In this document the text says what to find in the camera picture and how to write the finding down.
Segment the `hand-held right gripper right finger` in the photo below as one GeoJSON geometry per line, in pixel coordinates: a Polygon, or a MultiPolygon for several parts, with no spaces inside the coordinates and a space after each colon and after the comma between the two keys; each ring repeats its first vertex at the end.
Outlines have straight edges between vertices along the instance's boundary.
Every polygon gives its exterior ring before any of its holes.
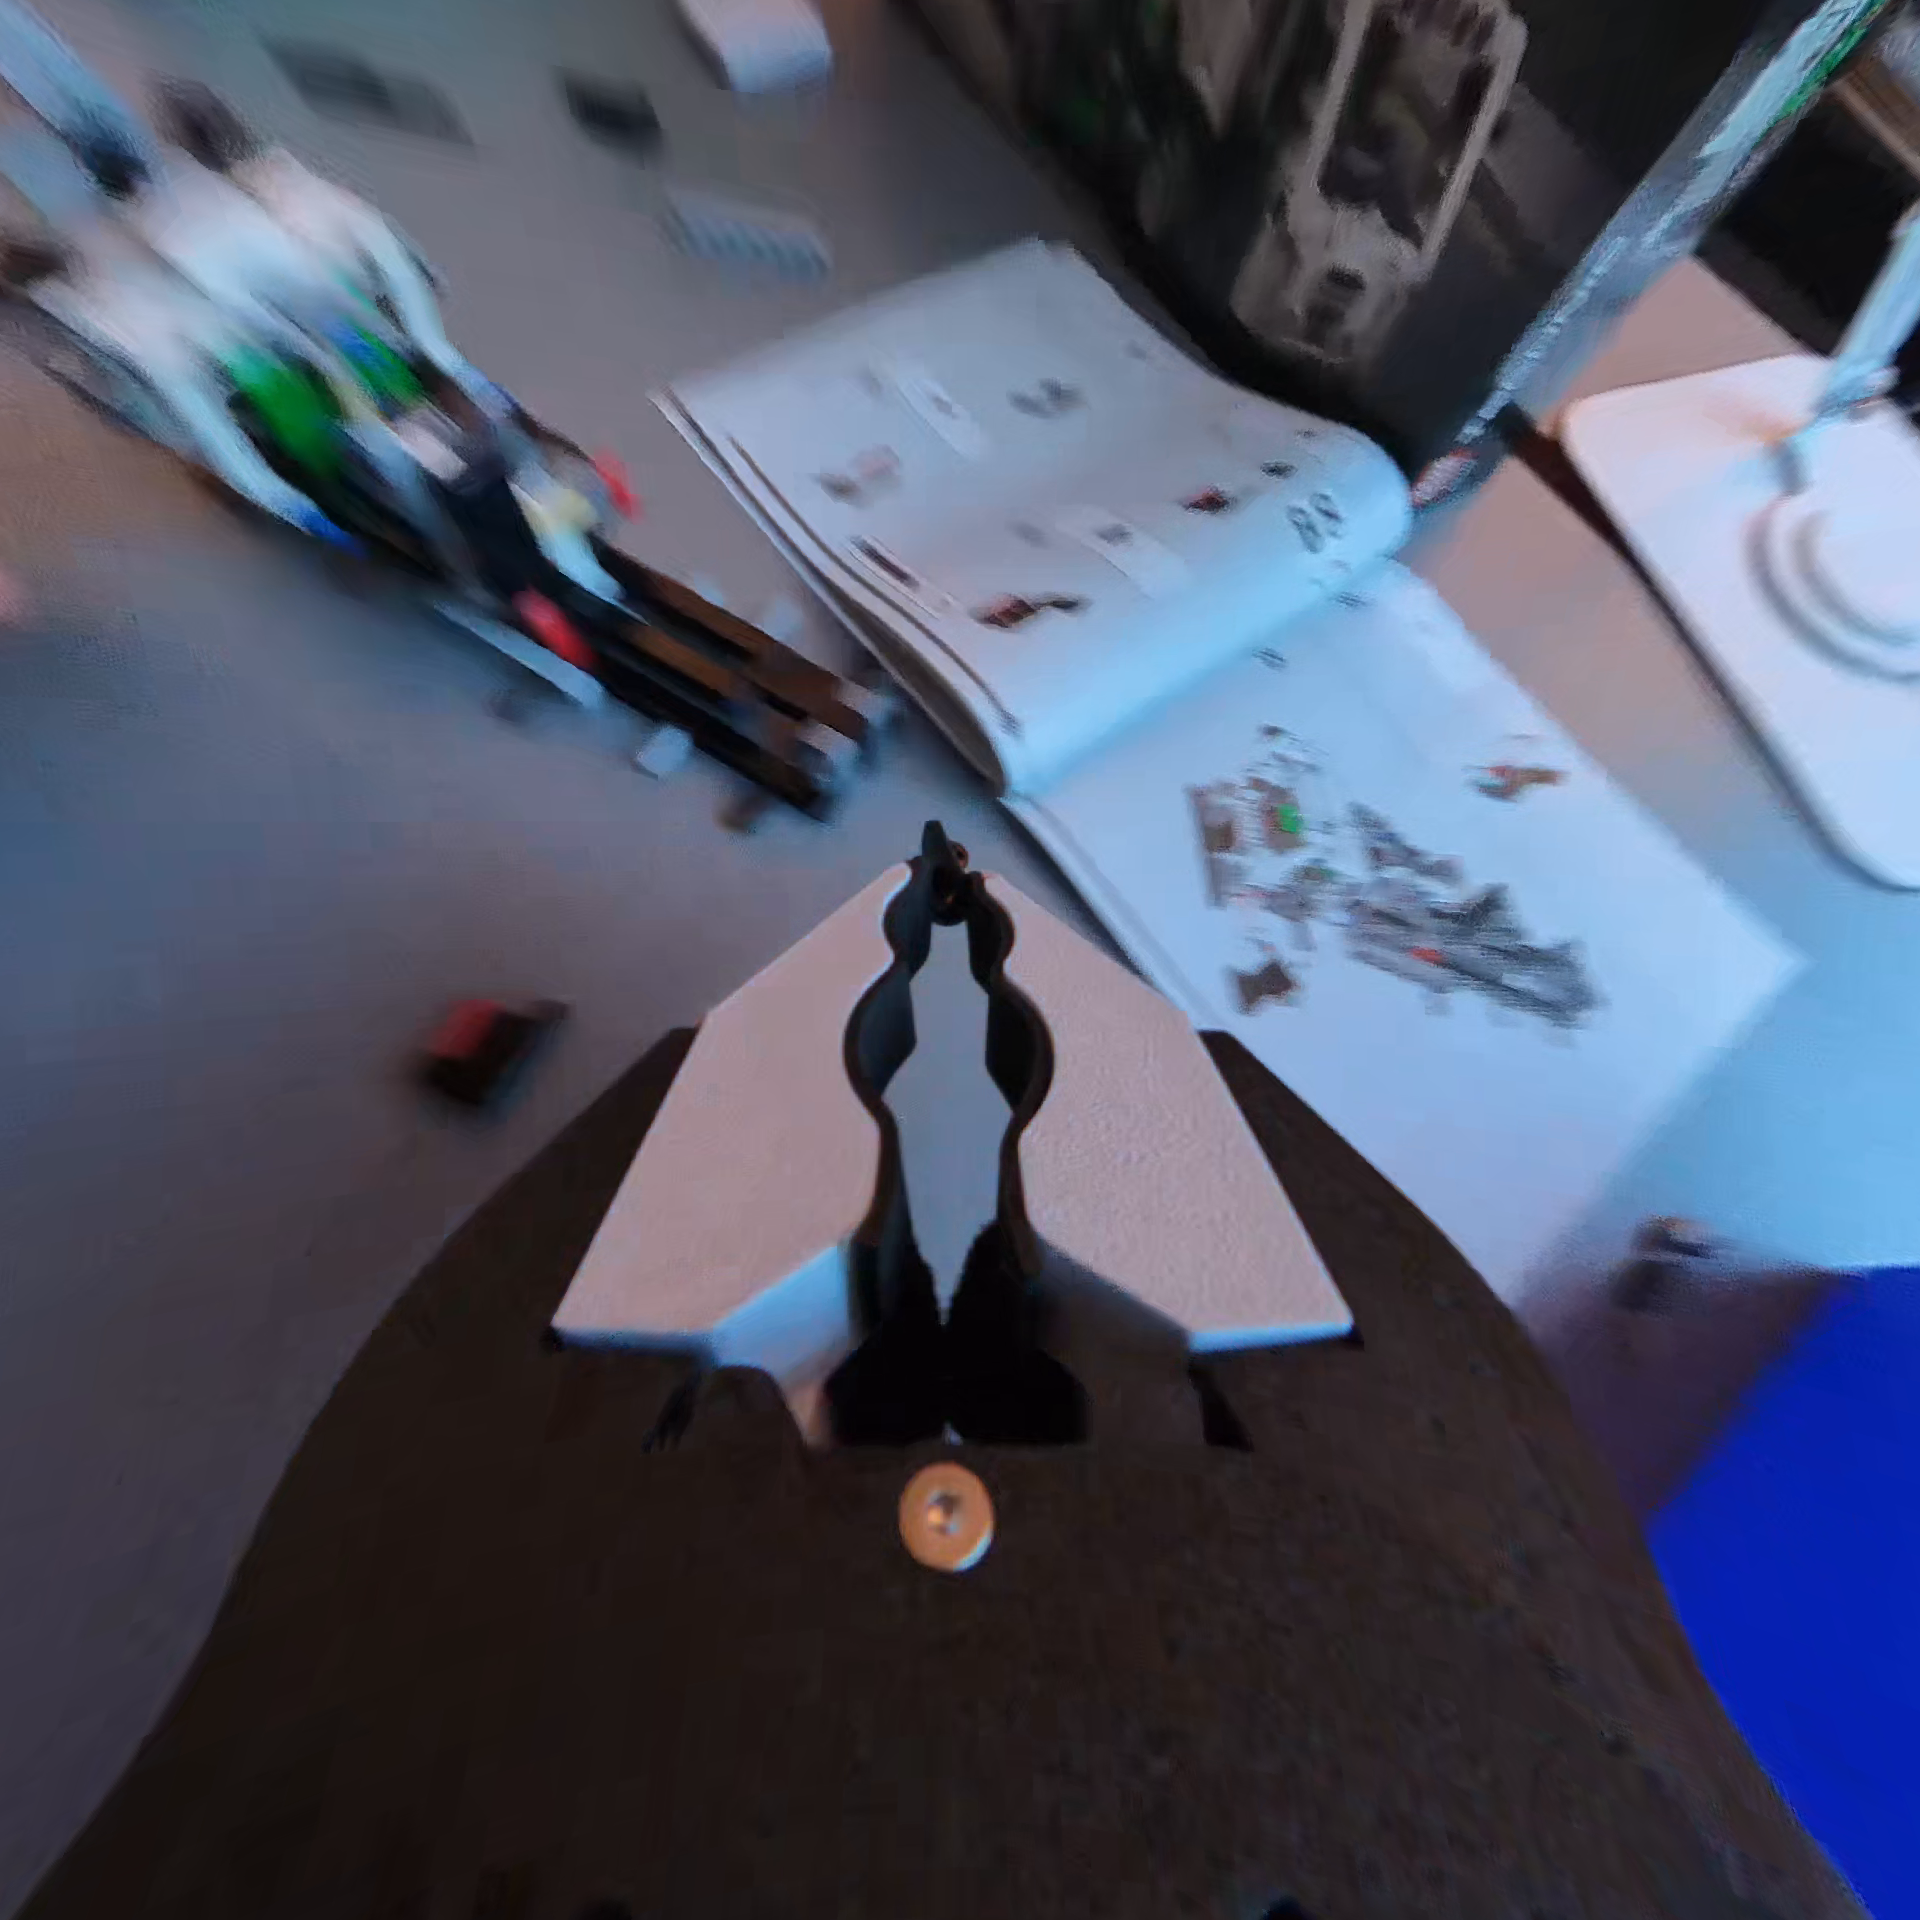
{"type": "Polygon", "coordinates": [[[1043,1244],[1185,1346],[1349,1338],[1355,1317],[1185,1012],[1001,873],[986,894],[1014,928],[1004,982],[1054,1055],[1016,1130],[1043,1244]]]}

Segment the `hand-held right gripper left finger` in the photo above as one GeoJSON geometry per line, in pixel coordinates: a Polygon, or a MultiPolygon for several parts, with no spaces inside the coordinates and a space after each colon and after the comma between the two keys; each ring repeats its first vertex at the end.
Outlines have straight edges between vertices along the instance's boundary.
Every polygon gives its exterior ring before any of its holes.
{"type": "Polygon", "coordinates": [[[894,958],[903,886],[884,870],[705,1012],[553,1311],[561,1346],[756,1369],[824,1436],[824,1374],[853,1350],[852,1241],[881,1196],[846,1029],[894,958]]]}

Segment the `grey lego beam with holes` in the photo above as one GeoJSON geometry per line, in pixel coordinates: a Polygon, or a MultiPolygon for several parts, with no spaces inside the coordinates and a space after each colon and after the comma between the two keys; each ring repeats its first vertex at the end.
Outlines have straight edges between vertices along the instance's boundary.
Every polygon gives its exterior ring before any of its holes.
{"type": "Polygon", "coordinates": [[[774,203],[743,203],[712,189],[665,189],[665,236],[680,259],[720,274],[824,281],[824,236],[774,203]]]}

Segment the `instruction sign on white stand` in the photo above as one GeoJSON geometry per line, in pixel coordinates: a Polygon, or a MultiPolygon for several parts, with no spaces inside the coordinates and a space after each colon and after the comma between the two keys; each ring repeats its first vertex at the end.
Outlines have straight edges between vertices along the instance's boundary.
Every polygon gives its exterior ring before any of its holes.
{"type": "Polygon", "coordinates": [[[1808,828],[1920,886],[1920,208],[1833,358],[1584,399],[1558,451],[1808,828]]]}

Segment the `black red lego connector assembly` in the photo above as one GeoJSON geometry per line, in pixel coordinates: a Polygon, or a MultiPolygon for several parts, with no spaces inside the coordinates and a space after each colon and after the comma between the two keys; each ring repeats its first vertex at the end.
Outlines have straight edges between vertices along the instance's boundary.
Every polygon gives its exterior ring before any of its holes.
{"type": "Polygon", "coordinates": [[[545,1057],[571,999],[446,999],[416,1057],[416,1086],[441,1112],[490,1115],[512,1106],[520,1082],[545,1057]]]}

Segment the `open lego instruction booklet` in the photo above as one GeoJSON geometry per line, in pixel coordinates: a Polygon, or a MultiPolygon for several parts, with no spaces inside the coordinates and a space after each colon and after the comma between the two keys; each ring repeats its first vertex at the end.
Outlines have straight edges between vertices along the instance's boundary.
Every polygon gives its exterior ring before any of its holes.
{"type": "Polygon", "coordinates": [[[656,393],[1128,964],[1521,1304],[1804,958],[1405,571],[1383,451],[1004,243],[656,393]]]}

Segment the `blue storage bin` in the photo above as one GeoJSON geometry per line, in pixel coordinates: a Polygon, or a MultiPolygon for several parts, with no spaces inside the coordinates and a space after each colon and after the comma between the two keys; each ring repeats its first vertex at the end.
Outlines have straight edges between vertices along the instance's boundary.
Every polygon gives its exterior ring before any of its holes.
{"type": "Polygon", "coordinates": [[[1869,1917],[1920,1917],[1920,1277],[1757,1374],[1650,1517],[1697,1670],[1869,1917]]]}

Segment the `partly built lego truck model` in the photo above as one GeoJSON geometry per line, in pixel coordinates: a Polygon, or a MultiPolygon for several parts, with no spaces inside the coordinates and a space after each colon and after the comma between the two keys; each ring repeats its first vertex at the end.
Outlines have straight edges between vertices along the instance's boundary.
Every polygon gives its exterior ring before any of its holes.
{"type": "Polygon", "coordinates": [[[397,571],[525,688],[716,758],[743,820],[833,816],[893,729],[852,684],[615,545],[615,459],[466,360],[416,238],[169,81],[158,127],[61,45],[6,52],[6,330],[228,508],[397,571]]]}

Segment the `dark lego set box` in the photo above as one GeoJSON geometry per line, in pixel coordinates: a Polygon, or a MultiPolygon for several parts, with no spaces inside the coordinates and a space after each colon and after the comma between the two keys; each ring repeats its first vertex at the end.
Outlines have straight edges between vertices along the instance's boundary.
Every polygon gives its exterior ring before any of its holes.
{"type": "Polygon", "coordinates": [[[1874,0],[925,0],[1241,385],[1485,466],[1777,155],[1874,0]]]}

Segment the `white lego panel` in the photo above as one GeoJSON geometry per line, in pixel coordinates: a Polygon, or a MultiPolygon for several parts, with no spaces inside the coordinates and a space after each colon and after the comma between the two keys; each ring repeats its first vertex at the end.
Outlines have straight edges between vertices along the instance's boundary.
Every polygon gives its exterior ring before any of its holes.
{"type": "Polygon", "coordinates": [[[725,92],[766,97],[833,74],[813,0],[676,0],[676,20],[725,92]]]}

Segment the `black curved lego piece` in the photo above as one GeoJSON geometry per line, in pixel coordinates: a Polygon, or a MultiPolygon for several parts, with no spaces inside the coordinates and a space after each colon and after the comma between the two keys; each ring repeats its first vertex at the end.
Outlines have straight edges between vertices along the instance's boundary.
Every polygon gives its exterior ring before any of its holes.
{"type": "Polygon", "coordinates": [[[656,151],[665,122],[645,87],[561,73],[571,122],[613,151],[656,151]]]}

